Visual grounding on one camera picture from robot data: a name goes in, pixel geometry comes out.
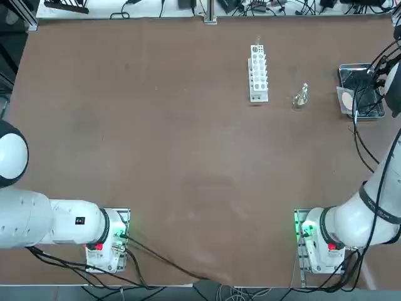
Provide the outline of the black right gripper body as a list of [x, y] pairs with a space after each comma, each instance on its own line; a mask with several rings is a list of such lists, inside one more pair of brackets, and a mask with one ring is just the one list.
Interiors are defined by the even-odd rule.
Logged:
[[378, 81], [380, 80], [380, 77], [381, 77], [382, 75], [387, 74], [387, 63], [388, 63], [388, 61], [379, 61], [379, 62], [376, 64], [374, 70], [379, 69], [379, 78], [378, 78]]

